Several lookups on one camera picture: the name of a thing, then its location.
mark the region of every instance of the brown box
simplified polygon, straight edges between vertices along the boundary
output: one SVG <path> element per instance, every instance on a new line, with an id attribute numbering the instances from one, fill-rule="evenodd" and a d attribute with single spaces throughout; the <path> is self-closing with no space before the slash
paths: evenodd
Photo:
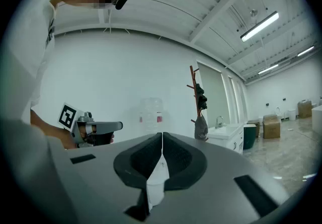
<path id="1" fill-rule="evenodd" d="M 266 115 L 263 117 L 263 138 L 280 138 L 281 124 L 278 121 L 277 115 Z"/>
<path id="2" fill-rule="evenodd" d="M 300 118 L 307 118 L 312 116 L 312 102 L 299 102 L 297 103 L 298 116 Z"/>
<path id="3" fill-rule="evenodd" d="M 259 119 L 250 120 L 247 122 L 247 124 L 254 124 L 256 126 L 256 137 L 258 137 L 260 135 L 260 121 L 259 121 Z"/>

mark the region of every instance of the gray floor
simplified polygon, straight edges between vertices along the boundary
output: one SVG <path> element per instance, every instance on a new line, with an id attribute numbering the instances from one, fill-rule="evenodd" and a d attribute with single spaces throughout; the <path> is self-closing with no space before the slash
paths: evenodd
<path id="1" fill-rule="evenodd" d="M 322 137 L 312 131 L 312 119 L 286 120 L 281 124 L 281 138 L 260 137 L 243 155 L 280 181 L 290 195 L 305 184 L 303 176 L 317 172 L 322 157 Z"/>

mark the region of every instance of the person's arm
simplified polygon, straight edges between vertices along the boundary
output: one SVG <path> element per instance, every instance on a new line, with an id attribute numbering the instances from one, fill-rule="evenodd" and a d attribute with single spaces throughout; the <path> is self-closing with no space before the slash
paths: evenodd
<path id="1" fill-rule="evenodd" d="M 65 149 L 76 148 L 76 144 L 73 142 L 68 130 L 46 123 L 33 110 L 30 110 L 30 123 L 38 126 L 45 135 L 59 138 Z"/>

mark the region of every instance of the wooden coat rack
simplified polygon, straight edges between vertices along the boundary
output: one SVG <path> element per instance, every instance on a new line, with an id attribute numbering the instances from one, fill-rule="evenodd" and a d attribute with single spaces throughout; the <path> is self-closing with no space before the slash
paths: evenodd
<path id="1" fill-rule="evenodd" d="M 192 83 L 193 83 L 193 86 L 191 85 L 187 85 L 188 87 L 192 88 L 194 91 L 195 91 L 195 99 L 196 99 L 196 108 L 197 108 L 197 116 L 198 117 L 201 117 L 201 109 L 198 108 L 198 99 L 197 99 L 197 88 L 196 88 L 196 85 L 197 85 L 197 82 L 196 82 L 196 72 L 199 70 L 196 69 L 196 70 L 193 70 L 192 66 L 190 66 L 190 72 L 191 72 L 191 78 L 192 78 Z"/>

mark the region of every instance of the person's hand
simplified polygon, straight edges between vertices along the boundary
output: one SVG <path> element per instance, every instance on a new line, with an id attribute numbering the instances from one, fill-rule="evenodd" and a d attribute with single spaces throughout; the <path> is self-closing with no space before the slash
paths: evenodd
<path id="1" fill-rule="evenodd" d="M 86 128 L 84 125 L 81 125 L 78 128 L 79 128 L 79 132 L 80 132 L 82 138 L 85 138 L 86 136 L 89 135 L 88 133 L 86 133 Z M 96 126 L 95 125 L 92 125 L 92 131 L 93 131 L 93 133 L 96 133 Z M 113 138 L 114 138 L 114 135 L 112 135 L 110 143 L 114 142 Z"/>

